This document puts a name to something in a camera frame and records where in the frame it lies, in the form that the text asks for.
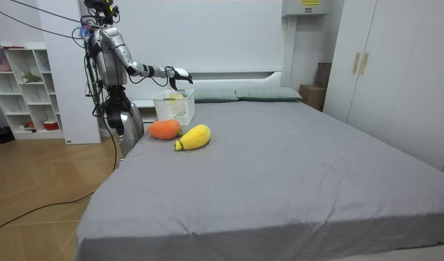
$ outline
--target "pillow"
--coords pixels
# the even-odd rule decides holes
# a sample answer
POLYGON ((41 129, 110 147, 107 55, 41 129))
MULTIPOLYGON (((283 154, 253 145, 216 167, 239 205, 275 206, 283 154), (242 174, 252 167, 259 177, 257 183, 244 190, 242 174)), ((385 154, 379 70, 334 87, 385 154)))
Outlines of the pillow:
POLYGON ((194 102, 237 102, 235 90, 230 89, 196 89, 194 90, 194 102))
POLYGON ((298 92, 287 87, 239 88, 235 94, 240 101, 292 102, 301 99, 298 92))

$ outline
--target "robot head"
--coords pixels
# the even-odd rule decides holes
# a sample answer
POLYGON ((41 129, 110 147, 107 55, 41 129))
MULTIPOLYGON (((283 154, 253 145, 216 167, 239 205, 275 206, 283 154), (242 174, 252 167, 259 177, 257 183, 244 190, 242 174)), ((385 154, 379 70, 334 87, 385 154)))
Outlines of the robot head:
POLYGON ((94 10, 95 19, 100 25, 112 25, 113 18, 119 15, 119 7, 112 6, 113 0, 85 0, 83 3, 87 8, 94 10))

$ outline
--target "wooden floor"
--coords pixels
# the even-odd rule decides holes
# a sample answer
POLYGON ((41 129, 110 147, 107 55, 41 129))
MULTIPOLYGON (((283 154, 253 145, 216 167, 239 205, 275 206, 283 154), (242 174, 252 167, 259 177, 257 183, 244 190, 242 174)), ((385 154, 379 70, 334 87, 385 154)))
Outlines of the wooden floor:
MULTIPOLYGON (((0 144, 0 225, 45 204, 81 198, 111 173, 114 149, 64 140, 0 144)), ((33 212, 0 229, 0 261, 71 261, 89 198, 33 212)))

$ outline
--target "white wardrobe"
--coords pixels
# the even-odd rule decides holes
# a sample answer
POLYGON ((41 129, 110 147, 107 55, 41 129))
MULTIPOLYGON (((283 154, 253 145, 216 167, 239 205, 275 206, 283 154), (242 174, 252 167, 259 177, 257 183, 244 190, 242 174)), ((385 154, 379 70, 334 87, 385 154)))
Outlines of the white wardrobe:
POLYGON ((444 171, 444 0, 346 0, 324 112, 444 171))

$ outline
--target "stuffed banana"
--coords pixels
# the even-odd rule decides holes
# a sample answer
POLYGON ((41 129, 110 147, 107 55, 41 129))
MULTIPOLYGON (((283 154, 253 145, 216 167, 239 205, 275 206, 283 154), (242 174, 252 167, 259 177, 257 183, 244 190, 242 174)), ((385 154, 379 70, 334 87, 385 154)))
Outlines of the stuffed banana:
POLYGON ((198 125, 183 135, 180 141, 176 141, 176 151, 182 149, 197 149, 210 140, 210 129, 206 125, 198 125))

